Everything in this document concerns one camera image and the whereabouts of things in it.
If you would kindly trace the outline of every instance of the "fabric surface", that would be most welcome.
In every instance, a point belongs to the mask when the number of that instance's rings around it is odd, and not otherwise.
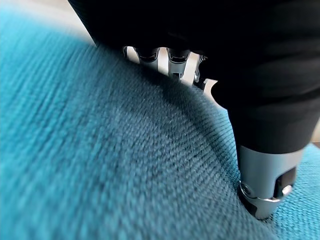
[[[320,239],[320,151],[267,220],[201,91],[0,12],[1,239]]]

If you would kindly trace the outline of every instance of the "silver metal part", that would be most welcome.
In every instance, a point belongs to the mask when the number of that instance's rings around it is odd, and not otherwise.
[[[126,59],[128,57],[128,47],[127,46],[124,46],[122,48],[122,52],[123,52],[123,56],[124,58]]]
[[[240,170],[240,194],[250,204],[248,209],[257,219],[269,217],[292,191],[292,185],[283,186],[281,195],[274,197],[276,180],[296,168],[303,149],[283,154],[263,153],[244,146],[237,149]]]
[[[139,58],[139,63],[156,71],[158,71],[159,50],[160,48],[154,48],[141,53],[137,48],[135,48],[135,52]]]
[[[168,50],[168,76],[180,80],[184,75],[190,52],[186,55],[173,56]]]
[[[193,77],[193,81],[195,81],[196,83],[199,82],[199,77],[200,77],[199,65],[206,59],[207,57],[203,55],[199,55],[197,58],[197,61],[195,64],[194,77]]]

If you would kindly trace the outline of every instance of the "woven fabric texture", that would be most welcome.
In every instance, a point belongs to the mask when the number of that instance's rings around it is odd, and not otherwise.
[[[10,8],[0,36],[2,240],[320,239],[316,147],[256,220],[227,113],[198,89]]]

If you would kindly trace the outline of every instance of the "teal fabric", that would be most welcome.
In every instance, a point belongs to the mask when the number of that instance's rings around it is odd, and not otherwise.
[[[315,146],[294,193],[256,220],[227,113],[201,91],[0,16],[2,240],[320,239]]]

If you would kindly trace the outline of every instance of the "blue upholstery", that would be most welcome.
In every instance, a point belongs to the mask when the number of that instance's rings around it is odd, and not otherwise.
[[[5,7],[0,47],[2,240],[320,239],[315,146],[259,221],[201,91]]]

